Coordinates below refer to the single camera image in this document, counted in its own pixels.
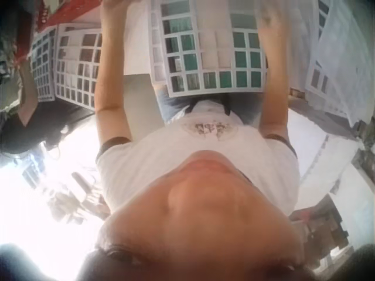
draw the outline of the hand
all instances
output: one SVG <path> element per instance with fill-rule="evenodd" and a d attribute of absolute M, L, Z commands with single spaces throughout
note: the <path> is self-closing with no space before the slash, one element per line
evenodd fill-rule
<path fill-rule="evenodd" d="M 133 2 L 139 0 L 103 0 L 101 4 L 101 24 L 103 29 L 123 31 L 127 10 Z"/>
<path fill-rule="evenodd" d="M 277 7 L 264 7 L 257 17 L 258 35 L 269 64 L 284 62 L 287 56 L 288 25 Z"/>

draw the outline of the man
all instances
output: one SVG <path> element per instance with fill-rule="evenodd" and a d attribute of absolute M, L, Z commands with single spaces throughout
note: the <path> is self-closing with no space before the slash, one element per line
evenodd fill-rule
<path fill-rule="evenodd" d="M 258 23 L 269 64 L 259 129 L 218 103 L 196 101 L 185 116 L 132 143 L 122 98 L 131 2 L 102 4 L 97 164 L 112 216 L 79 280 L 310 280 L 287 217 L 299 172 L 288 140 L 281 17 L 268 11 Z"/>

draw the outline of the t-shirt sleeve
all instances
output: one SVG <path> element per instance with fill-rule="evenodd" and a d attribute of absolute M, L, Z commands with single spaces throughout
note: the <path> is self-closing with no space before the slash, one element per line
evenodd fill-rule
<path fill-rule="evenodd" d="M 272 151 L 278 177 L 278 205 L 285 214 L 291 214 L 298 201 L 299 166 L 296 153 L 287 142 L 267 138 L 266 143 Z"/>
<path fill-rule="evenodd" d="M 122 179 L 126 173 L 124 163 L 127 162 L 131 148 L 131 142 L 116 138 L 103 144 L 98 154 L 96 164 L 103 186 L 103 196 L 110 208 L 118 197 L 117 193 L 122 190 Z"/>

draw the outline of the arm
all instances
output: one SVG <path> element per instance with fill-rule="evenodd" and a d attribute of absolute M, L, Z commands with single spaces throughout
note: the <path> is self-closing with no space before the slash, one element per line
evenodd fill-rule
<path fill-rule="evenodd" d="M 259 131 L 263 137 L 288 137 L 289 77 L 287 70 L 287 28 L 277 11 L 268 11 L 268 19 L 258 21 L 258 32 L 268 59 L 262 117 Z"/>
<path fill-rule="evenodd" d="M 124 110 L 124 32 L 127 10 L 132 0 L 103 0 L 101 49 L 95 111 L 100 144 L 122 137 L 131 141 Z"/>
<path fill-rule="evenodd" d="M 36 90 L 34 78 L 31 75 L 28 60 L 21 63 L 19 74 L 22 79 L 22 92 L 23 95 L 25 95 L 25 100 L 18 110 L 18 117 L 22 124 L 26 127 L 38 106 L 38 92 Z"/>

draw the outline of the red object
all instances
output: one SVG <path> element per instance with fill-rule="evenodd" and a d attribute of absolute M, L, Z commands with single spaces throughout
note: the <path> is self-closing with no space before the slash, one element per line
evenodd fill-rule
<path fill-rule="evenodd" d="M 48 17 L 48 12 L 42 1 L 39 9 L 39 16 L 37 19 L 38 32 L 43 31 L 48 26 L 58 25 L 60 23 L 69 23 L 88 11 L 98 7 L 101 0 L 70 0 L 65 3 L 53 15 Z"/>

